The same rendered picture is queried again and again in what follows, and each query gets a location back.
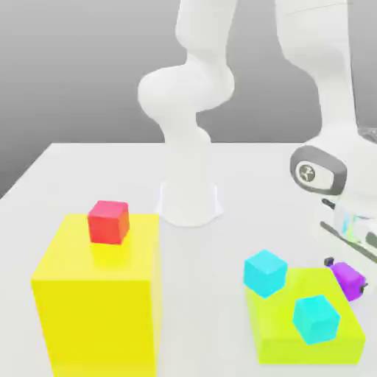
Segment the large lime box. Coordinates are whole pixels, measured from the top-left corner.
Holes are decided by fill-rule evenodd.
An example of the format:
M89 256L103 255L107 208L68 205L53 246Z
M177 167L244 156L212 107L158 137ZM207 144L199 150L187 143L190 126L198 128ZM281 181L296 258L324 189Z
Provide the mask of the large lime box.
M254 344L261 364L357 364L365 335L329 268L289 268L284 288L262 298L245 289ZM293 323L296 301L322 295L340 315L337 335L307 345Z

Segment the small red cube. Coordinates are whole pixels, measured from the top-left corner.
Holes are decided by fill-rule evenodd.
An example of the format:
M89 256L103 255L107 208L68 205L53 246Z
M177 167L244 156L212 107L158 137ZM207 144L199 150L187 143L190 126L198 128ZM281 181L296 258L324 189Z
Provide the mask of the small red cube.
M88 213L92 243L121 244L130 229L126 202L99 200Z

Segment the small purple cube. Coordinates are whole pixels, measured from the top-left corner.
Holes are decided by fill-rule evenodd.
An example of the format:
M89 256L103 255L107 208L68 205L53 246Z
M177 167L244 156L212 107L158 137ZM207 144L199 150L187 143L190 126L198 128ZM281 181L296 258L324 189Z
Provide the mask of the small purple cube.
M366 282L366 277L345 262L337 262L330 267L343 293L349 302L359 299L360 286Z

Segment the large yellow box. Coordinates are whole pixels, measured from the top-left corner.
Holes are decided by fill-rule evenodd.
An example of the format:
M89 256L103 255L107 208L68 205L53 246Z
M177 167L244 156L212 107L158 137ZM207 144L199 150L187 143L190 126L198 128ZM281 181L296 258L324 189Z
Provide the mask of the large yellow box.
M120 245L94 244L69 214L31 278L53 377L157 377L159 217L133 214Z

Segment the small cyan cube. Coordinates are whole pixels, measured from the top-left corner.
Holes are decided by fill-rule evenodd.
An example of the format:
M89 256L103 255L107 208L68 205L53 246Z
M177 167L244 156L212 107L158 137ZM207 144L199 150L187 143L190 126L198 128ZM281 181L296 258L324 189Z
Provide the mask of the small cyan cube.
M316 295L295 301L292 323L307 345L316 345L336 338L340 318L325 295Z
M262 298L284 288L288 264L276 254L262 250L244 261L244 285Z

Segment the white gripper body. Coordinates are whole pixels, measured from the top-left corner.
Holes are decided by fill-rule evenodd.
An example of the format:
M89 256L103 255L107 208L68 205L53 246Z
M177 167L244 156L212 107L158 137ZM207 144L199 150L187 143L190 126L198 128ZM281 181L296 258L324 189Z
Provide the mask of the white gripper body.
M348 220L338 228L321 221L319 236L322 260L344 261L367 281L377 281L377 219Z

